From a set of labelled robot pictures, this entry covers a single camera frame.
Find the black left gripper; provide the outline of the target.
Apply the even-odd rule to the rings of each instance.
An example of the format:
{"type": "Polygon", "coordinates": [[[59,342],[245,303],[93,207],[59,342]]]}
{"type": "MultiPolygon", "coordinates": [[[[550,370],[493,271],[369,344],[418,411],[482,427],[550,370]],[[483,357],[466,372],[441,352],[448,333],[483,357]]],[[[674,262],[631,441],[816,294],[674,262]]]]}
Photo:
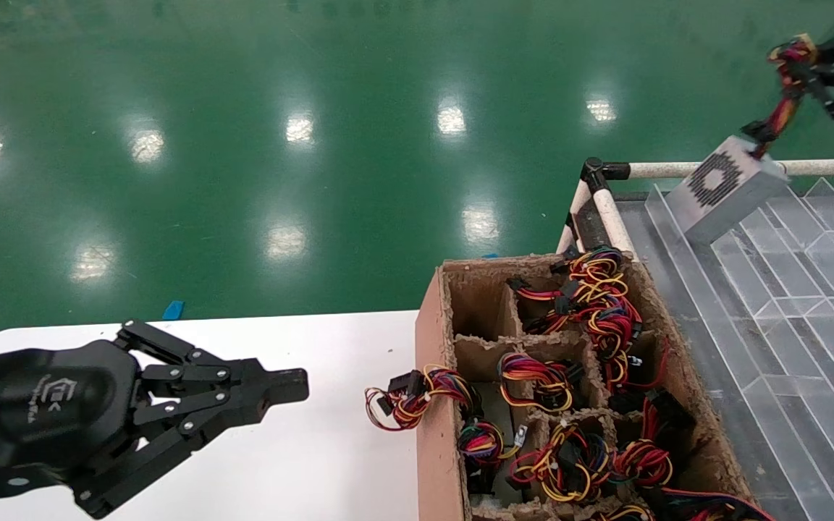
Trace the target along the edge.
{"type": "Polygon", "coordinates": [[[145,399],[139,372],[106,340],[0,354],[0,498],[75,481],[76,504],[103,519],[271,405],[260,389],[230,389],[132,413],[145,399]],[[139,439],[148,443],[135,449],[139,439]]]}

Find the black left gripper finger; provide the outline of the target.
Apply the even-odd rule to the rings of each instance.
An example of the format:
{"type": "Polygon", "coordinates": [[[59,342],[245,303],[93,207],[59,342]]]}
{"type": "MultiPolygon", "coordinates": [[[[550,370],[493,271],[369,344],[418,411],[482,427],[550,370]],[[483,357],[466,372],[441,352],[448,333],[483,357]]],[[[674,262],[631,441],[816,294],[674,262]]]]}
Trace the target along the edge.
{"type": "Polygon", "coordinates": [[[148,323],[123,323],[114,344],[160,362],[141,371],[143,386],[159,398],[238,391],[253,404],[288,404],[310,396],[308,374],[302,368],[266,370],[255,358],[223,360],[148,323]]]}

